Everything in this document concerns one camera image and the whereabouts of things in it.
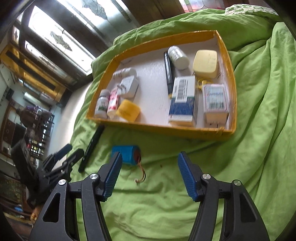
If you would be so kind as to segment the left hand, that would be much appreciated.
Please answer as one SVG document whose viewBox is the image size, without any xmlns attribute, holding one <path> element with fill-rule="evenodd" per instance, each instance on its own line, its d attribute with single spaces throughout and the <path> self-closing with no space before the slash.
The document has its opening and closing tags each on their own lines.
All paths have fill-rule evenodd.
<svg viewBox="0 0 296 241">
<path fill-rule="evenodd" d="M 33 225 L 35 224 L 35 222 L 36 222 L 36 220 L 37 220 L 37 218 L 38 218 L 38 216 L 39 216 L 39 214 L 40 214 L 42 208 L 43 208 L 43 205 L 38 205 L 38 206 L 36 206 L 36 207 L 34 208 L 32 214 L 31 214 L 31 216 L 30 216 L 30 221 L 31 221 L 31 223 L 32 223 Z"/>
</svg>

